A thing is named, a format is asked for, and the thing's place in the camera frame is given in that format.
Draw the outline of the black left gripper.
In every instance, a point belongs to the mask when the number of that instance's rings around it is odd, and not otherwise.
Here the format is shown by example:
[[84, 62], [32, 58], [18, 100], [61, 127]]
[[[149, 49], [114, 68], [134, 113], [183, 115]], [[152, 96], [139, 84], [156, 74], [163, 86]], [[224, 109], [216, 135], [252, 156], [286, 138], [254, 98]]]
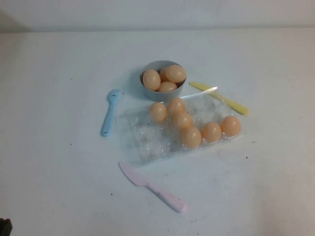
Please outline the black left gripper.
[[12, 231], [12, 223], [10, 219], [0, 219], [0, 236], [10, 236]]

